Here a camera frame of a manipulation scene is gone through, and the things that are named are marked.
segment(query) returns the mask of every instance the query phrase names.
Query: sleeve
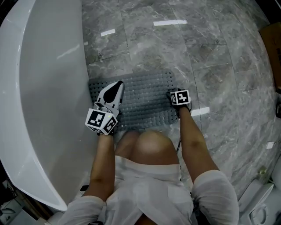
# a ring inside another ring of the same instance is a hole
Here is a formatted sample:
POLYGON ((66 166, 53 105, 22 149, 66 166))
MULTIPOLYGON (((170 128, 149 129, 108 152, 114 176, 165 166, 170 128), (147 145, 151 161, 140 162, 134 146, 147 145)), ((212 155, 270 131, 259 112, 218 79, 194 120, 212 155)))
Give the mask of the sleeve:
POLYGON ((83 196, 68 205, 67 211, 59 220, 59 225, 88 225, 97 221, 106 203, 95 196, 83 196))
POLYGON ((235 190, 221 171, 207 171, 196 178, 191 196, 214 225, 236 225, 239 207, 235 190))

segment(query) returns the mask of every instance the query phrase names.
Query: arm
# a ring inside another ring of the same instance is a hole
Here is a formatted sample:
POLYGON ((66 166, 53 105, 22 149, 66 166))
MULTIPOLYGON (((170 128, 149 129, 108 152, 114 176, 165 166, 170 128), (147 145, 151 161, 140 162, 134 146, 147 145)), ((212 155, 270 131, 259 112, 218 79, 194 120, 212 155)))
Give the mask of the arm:
POLYGON ((180 108, 180 137, 182 155, 194 182, 202 173, 219 170, 209 155, 204 137, 187 108, 180 108))
POLYGON ((235 225, 239 208, 235 190, 209 155, 204 137, 187 108, 180 108, 182 155, 193 188, 191 195, 210 224, 235 225))
POLYGON ((114 191, 115 152, 111 135, 101 134, 97 145, 90 177, 90 185, 84 196, 96 196, 106 201, 114 191))

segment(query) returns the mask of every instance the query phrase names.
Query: person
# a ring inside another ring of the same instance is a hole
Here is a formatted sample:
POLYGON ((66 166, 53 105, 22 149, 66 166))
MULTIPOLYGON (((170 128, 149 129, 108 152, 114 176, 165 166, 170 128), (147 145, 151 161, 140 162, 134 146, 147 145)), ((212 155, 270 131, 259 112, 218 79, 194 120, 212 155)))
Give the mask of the person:
POLYGON ((84 195, 71 202, 60 225, 235 225, 237 196, 208 153, 188 107, 178 109, 182 156, 193 182, 180 181, 171 140, 158 131, 129 131, 114 151, 113 136, 100 135, 84 195), (194 212, 194 205, 204 219, 194 212))

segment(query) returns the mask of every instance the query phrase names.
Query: leg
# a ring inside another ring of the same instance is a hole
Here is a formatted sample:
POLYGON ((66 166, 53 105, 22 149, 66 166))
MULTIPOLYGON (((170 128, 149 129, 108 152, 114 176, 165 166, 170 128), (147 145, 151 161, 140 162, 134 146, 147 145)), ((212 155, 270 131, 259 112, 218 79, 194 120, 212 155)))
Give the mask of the leg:
POLYGON ((135 146, 139 136, 140 132, 138 131, 126 132, 116 146, 115 155, 130 159, 132 149, 135 146))
POLYGON ((142 133, 137 139, 129 159, 146 165, 179 164, 172 141, 158 131, 142 133))

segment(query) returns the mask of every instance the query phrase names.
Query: gray marble tile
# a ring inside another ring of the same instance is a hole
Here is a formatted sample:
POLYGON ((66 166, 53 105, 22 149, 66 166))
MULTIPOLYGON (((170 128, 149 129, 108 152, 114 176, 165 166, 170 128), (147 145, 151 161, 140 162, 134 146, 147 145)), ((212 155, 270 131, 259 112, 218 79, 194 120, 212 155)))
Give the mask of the gray marble tile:
POLYGON ((118 3, 115 1, 93 1, 92 4, 83 5, 82 25, 87 64, 128 51, 121 13, 116 5, 118 3), (101 36, 102 32, 111 29, 115 29, 115 33, 101 36))
POLYGON ((258 175, 261 166, 269 167, 279 154, 276 142, 280 135, 280 120, 274 117, 275 94, 272 88, 258 88, 238 93, 239 139, 231 182, 238 197, 258 175))
POLYGON ((133 70, 173 69, 191 72, 190 59, 178 25, 154 26, 153 22, 174 20, 165 2, 122 11, 133 70))
POLYGON ((118 0, 81 0, 83 14, 97 18, 104 14, 112 14, 119 10, 118 0))
POLYGON ((263 164, 265 165, 267 172, 262 177, 260 181, 266 184, 271 176, 271 173, 276 165, 276 162, 281 154, 281 142, 277 142, 273 145, 270 151, 267 151, 266 157, 263 157, 263 164))
POLYGON ((222 171, 229 180, 231 180, 232 177, 237 149, 238 144, 236 140, 224 140, 218 146, 208 149, 219 170, 222 171))
POLYGON ((179 26, 187 44, 226 43, 204 1, 170 0, 169 4, 177 20, 186 20, 186 24, 179 24, 179 26))
POLYGON ((209 1, 208 6, 218 22, 221 32, 227 42, 235 72, 255 68, 258 59, 249 45, 247 37, 243 36, 246 29, 235 12, 235 5, 230 1, 209 1))
POLYGON ((231 64, 215 65, 194 71, 201 115, 202 132, 208 149, 232 142, 238 132, 238 97, 231 64))
POLYGON ((267 53, 262 59, 260 59, 257 65, 258 75, 259 75, 259 86, 260 87, 273 87, 274 77, 270 65, 267 53))
POLYGON ((239 18, 247 29, 259 31, 269 25, 265 14, 255 0, 235 0, 233 3, 239 9, 239 18))
POLYGON ((132 73, 131 59, 128 53, 112 56, 87 65, 89 79, 113 77, 132 73))
POLYGON ((231 64, 226 45, 189 44, 187 50, 193 70, 213 65, 231 64))
POLYGON ((237 88, 241 91, 256 89, 259 86, 259 76, 256 69, 235 73, 237 88))
POLYGON ((119 0, 121 10, 133 11, 142 7, 161 8, 161 5, 167 5, 163 0, 119 0))

